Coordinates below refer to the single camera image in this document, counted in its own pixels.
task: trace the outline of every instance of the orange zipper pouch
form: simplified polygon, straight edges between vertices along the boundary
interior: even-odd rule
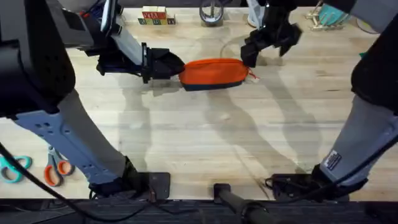
[[[197,60],[185,64],[184,68],[179,77],[187,91],[238,86],[249,74],[249,68],[241,60],[233,58]]]

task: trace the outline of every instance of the orange scissors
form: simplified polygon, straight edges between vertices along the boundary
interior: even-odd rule
[[[63,183],[63,176],[73,173],[75,166],[62,159],[60,153],[52,146],[48,150],[49,161],[44,169],[44,180],[51,187],[58,187]]]

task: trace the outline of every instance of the scissors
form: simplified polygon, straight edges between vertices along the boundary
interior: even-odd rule
[[[49,161],[44,169],[44,180],[51,187],[58,187],[63,183],[63,176],[73,173],[75,166],[62,159],[60,153],[52,146],[48,148]]]
[[[29,156],[14,156],[14,159],[21,163],[21,165],[25,169],[28,169],[32,165],[32,158],[30,158]],[[11,179],[7,175],[7,170],[16,174],[15,179]],[[5,183],[14,184],[20,182],[22,177],[23,175],[18,170],[16,170],[10,163],[8,163],[4,157],[0,157],[0,178],[5,181]]]

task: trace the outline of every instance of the wooden tabletop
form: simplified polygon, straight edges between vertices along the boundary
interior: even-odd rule
[[[331,148],[353,98],[350,76],[376,35],[348,24],[343,30],[309,31],[303,18],[290,17],[303,29],[300,43],[283,59],[278,50],[261,52],[248,81],[227,90],[186,92],[178,80],[142,84],[128,74],[96,70],[95,57],[69,50],[76,89],[93,121],[140,170],[170,172],[170,198],[209,199],[214,183],[230,183],[244,198],[272,199],[262,186],[274,173],[310,172]],[[239,58],[252,28],[247,9],[228,9],[224,26],[201,26],[198,9],[168,9],[176,26],[140,26],[139,9],[126,9],[129,31],[149,47],[169,48],[184,62],[203,58]],[[33,158],[30,171],[43,178],[46,143],[11,121],[0,120],[0,141],[16,156]],[[398,200],[397,148],[383,156],[370,182],[353,200]],[[78,170],[54,188],[68,198],[87,198],[88,183]],[[47,198],[24,179],[0,182],[1,198]]]

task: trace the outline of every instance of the cord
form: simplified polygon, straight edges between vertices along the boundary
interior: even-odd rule
[[[158,210],[161,210],[165,213],[171,214],[171,215],[183,215],[183,214],[189,214],[189,213],[199,213],[200,217],[201,217],[201,224],[206,224],[206,218],[205,215],[203,213],[203,210],[199,209],[199,208],[195,208],[195,209],[186,209],[186,210],[179,210],[179,211],[170,211],[167,210],[166,208],[161,207],[160,205],[158,205],[157,203],[153,203],[148,201],[149,204],[151,204],[153,207],[157,208]]]
[[[268,204],[287,204],[287,203],[294,203],[294,202],[298,202],[301,200],[307,200],[310,199],[316,195],[319,195],[321,193],[323,193],[324,191],[336,187],[338,184],[348,180],[349,178],[351,178],[352,176],[354,176],[355,174],[357,174],[360,170],[362,170],[363,168],[365,168],[367,165],[369,165],[372,161],[374,161],[375,159],[377,159],[378,157],[382,156],[383,153],[385,153],[390,147],[392,147],[396,142],[398,141],[398,136],[396,136],[395,138],[391,139],[391,141],[389,141],[386,145],[384,145],[383,147],[381,147],[377,152],[375,152],[371,157],[369,157],[368,159],[366,159],[364,162],[362,162],[359,166],[357,166],[355,169],[353,169],[351,172],[349,172],[348,174],[346,174],[344,177],[334,181],[333,183],[330,183],[326,186],[323,186],[317,190],[314,190],[311,193],[308,193],[306,195],[302,195],[299,197],[295,197],[292,198],[290,200],[284,200],[284,201],[265,201],[263,203],[268,203]]]
[[[4,148],[4,146],[1,143],[0,143],[0,153],[4,156],[4,158],[7,160],[7,162],[10,163],[13,167],[15,167],[16,170],[18,170],[22,175],[24,175],[26,178],[28,178],[30,181],[32,181],[35,185],[40,187],[42,190],[46,191],[50,195],[54,196],[55,198],[59,199],[60,201],[62,201],[66,205],[68,205],[77,214],[79,214],[79,215],[81,215],[83,217],[90,218],[92,220],[99,221],[99,222],[116,223],[116,222],[120,222],[120,221],[123,221],[123,220],[127,220],[127,219],[133,217],[134,215],[137,215],[138,213],[141,213],[142,211],[144,211],[145,209],[149,208],[150,206],[152,206],[151,204],[144,205],[140,209],[135,211],[134,213],[132,213],[132,214],[126,216],[126,217],[117,218],[117,219],[105,219],[105,218],[100,218],[100,217],[94,216],[94,215],[82,210],[81,208],[76,206],[74,203],[72,203],[71,201],[66,199],[64,196],[58,194],[56,191],[54,191],[50,187],[46,186],[43,182],[41,182],[39,179],[37,179],[28,170],[26,170],[24,167],[22,167],[19,164],[19,162],[17,162],[14,159],[14,157],[11,155],[11,153],[8,152],[7,149]]]

